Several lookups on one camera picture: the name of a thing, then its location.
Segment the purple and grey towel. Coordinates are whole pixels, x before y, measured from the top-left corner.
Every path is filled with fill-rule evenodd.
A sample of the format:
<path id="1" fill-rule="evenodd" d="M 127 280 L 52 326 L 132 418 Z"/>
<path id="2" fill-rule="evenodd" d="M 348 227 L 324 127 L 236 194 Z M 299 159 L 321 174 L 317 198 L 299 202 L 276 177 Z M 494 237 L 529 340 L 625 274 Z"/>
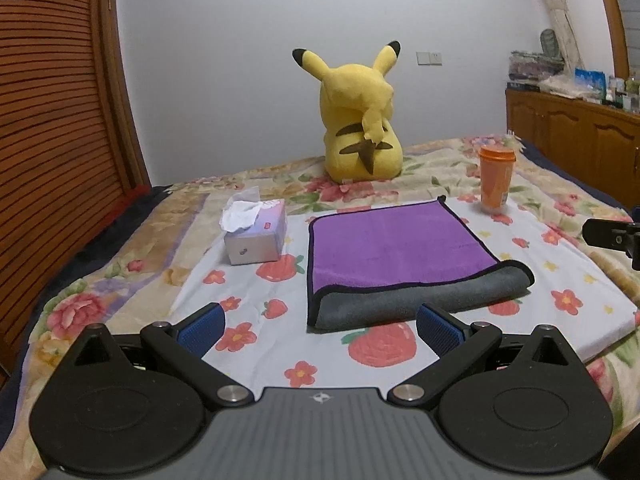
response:
<path id="1" fill-rule="evenodd" d="M 421 306 L 458 313 L 518 298 L 535 283 L 499 260 L 447 205 L 329 214 L 310 222 L 307 325 L 342 332 L 411 321 Z"/>

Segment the white wall switch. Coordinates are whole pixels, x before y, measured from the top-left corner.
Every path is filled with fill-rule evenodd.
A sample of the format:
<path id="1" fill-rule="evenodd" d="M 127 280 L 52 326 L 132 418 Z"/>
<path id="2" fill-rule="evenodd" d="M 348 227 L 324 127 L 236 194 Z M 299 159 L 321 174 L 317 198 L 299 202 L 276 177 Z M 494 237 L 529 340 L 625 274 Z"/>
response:
<path id="1" fill-rule="evenodd" d="M 419 66 L 442 66 L 440 52 L 416 52 L 416 62 Z"/>

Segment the wooden slatted wardrobe door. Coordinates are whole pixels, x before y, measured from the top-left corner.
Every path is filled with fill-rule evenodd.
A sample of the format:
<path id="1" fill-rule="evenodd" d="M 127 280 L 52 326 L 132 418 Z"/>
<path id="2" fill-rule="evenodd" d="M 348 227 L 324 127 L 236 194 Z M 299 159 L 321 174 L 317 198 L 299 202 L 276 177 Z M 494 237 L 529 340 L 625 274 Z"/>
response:
<path id="1" fill-rule="evenodd" d="M 116 0 L 1 0 L 1 374 L 38 298 L 151 185 Z"/>

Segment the blue picture box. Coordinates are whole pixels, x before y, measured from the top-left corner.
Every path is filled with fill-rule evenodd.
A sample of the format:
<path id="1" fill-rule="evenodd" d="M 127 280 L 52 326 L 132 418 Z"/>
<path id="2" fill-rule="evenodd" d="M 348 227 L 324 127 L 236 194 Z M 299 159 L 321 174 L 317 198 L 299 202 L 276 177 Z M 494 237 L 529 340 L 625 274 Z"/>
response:
<path id="1" fill-rule="evenodd" d="M 597 70 L 583 70 L 576 67 L 574 70 L 574 81 L 578 88 L 585 92 L 588 99 L 602 101 L 606 96 L 605 73 Z"/>

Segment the orange lidded cup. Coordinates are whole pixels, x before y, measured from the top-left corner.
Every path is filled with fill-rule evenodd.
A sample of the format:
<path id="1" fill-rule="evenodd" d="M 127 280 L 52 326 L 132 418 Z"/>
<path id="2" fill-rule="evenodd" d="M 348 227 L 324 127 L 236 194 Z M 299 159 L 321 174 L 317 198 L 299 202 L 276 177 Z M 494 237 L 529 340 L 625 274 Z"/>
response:
<path id="1" fill-rule="evenodd" d="M 478 152 L 480 158 L 480 204 L 492 214 L 503 211 L 516 162 L 512 148 L 485 145 Z"/>

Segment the yellow Pikachu plush toy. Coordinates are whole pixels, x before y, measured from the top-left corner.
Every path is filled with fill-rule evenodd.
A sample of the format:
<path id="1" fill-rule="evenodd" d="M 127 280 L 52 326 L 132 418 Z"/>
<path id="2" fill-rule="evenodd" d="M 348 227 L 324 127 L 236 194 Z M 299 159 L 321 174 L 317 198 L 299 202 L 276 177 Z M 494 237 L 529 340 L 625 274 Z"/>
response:
<path id="1" fill-rule="evenodd" d="M 399 55 L 396 40 L 378 52 L 370 66 L 331 67 L 311 50 L 292 51 L 297 65 L 320 82 L 324 166 L 338 184 L 390 180 L 401 173 L 404 153 L 390 124 L 394 88 L 385 79 Z"/>

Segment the purple tissue box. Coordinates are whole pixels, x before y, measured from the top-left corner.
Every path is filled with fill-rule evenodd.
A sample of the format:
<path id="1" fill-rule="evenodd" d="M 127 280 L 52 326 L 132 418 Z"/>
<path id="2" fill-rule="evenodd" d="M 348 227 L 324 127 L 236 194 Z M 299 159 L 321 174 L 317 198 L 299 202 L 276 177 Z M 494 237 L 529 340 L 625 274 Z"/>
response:
<path id="1" fill-rule="evenodd" d="M 286 232 L 283 200 L 232 200 L 220 221 L 231 264 L 265 263 L 280 258 Z"/>

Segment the white strawberry print sheet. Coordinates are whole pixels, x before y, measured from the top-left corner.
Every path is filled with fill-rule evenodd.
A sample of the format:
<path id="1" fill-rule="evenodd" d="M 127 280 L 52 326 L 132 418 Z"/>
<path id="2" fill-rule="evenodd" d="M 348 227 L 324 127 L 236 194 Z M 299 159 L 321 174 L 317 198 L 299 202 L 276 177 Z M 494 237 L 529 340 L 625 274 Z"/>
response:
<path id="1" fill-rule="evenodd" d="M 632 332 L 636 309 L 576 243 L 521 206 L 471 197 L 291 216 L 282 254 L 235 266 L 204 252 L 171 307 L 216 302 L 224 330 L 205 361 L 254 393 L 270 387 L 389 389 L 434 362 L 424 304 L 526 334 L 557 327 L 583 360 Z"/>

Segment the wooden sideboard cabinet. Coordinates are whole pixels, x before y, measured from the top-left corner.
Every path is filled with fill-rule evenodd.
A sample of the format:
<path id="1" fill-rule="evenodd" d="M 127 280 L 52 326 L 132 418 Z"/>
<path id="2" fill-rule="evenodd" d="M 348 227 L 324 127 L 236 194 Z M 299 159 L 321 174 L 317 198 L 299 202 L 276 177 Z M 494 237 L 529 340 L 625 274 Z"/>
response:
<path id="1" fill-rule="evenodd" d="M 627 208 L 639 205 L 639 117 L 552 94 L 506 90 L 506 126 L 550 162 Z"/>

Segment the cream tied curtain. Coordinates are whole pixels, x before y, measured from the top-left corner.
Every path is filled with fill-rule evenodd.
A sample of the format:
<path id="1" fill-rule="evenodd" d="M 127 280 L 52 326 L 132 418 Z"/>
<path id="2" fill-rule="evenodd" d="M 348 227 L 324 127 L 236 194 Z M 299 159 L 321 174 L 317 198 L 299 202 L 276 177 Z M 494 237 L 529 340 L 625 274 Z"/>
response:
<path id="1" fill-rule="evenodd" d="M 560 52 L 564 58 L 565 71 L 574 73 L 576 68 L 583 68 L 582 55 L 578 47 L 567 0 L 544 0 L 546 3 L 552 28 L 558 40 Z"/>

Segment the stacked clutter on cabinet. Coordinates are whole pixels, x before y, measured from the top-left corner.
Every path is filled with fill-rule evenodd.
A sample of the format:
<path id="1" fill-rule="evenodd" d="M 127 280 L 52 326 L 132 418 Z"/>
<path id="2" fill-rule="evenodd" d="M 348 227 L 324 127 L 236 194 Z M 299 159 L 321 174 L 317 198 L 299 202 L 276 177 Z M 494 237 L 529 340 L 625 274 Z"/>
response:
<path id="1" fill-rule="evenodd" d="M 540 33 L 541 52 L 512 51 L 506 88 L 538 91 L 539 83 L 562 73 L 565 61 L 552 28 Z"/>

